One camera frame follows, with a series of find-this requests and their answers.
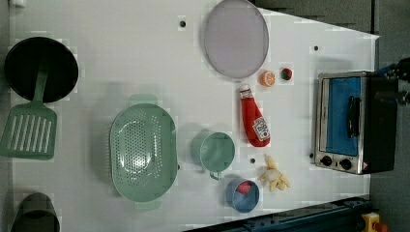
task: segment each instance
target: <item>red ketchup bottle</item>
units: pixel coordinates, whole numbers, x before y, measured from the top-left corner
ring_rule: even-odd
[[[240,89],[242,103],[242,118],[250,144],[254,147],[265,147],[271,141],[271,135],[265,119],[259,111],[248,84]]]

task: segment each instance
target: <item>small food item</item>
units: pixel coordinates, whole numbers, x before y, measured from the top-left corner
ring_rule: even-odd
[[[241,194],[247,194],[250,191],[250,182],[245,181],[241,183],[236,190],[239,191]]]
[[[285,68],[281,71],[280,75],[281,75],[282,79],[290,80],[292,78],[292,71]]]
[[[275,188],[280,190],[284,190],[286,187],[289,188],[289,181],[281,172],[278,171],[272,157],[265,155],[265,161],[268,164],[268,169],[259,178],[262,184],[264,184],[265,181],[268,181],[270,184],[270,191],[274,191]]]
[[[275,165],[274,159],[272,159],[272,157],[265,155],[265,160],[268,163],[269,168],[277,169],[277,166]]]
[[[263,86],[271,87],[275,84],[275,75],[273,72],[265,71],[259,75],[259,81]]]

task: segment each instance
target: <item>black frying pan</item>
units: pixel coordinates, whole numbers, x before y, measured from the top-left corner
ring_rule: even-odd
[[[78,80],[78,65],[73,54],[57,41],[34,37],[16,44],[6,57],[6,78],[20,96],[31,101],[40,57],[44,54],[49,56],[45,59],[49,64],[43,102],[56,102],[66,97]]]

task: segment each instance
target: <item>blue bowl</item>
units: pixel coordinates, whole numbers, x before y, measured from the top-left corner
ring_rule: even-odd
[[[237,188],[241,183],[246,181],[250,182],[250,190],[248,193],[242,194],[237,191]],[[259,187],[255,182],[243,178],[231,181],[226,188],[225,194],[228,204],[239,213],[249,213],[259,202]]]

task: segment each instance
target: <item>toaster oven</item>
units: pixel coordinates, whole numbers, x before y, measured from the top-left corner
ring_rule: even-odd
[[[397,105],[375,98],[397,80],[367,72],[319,74],[315,164],[353,174],[393,170]]]

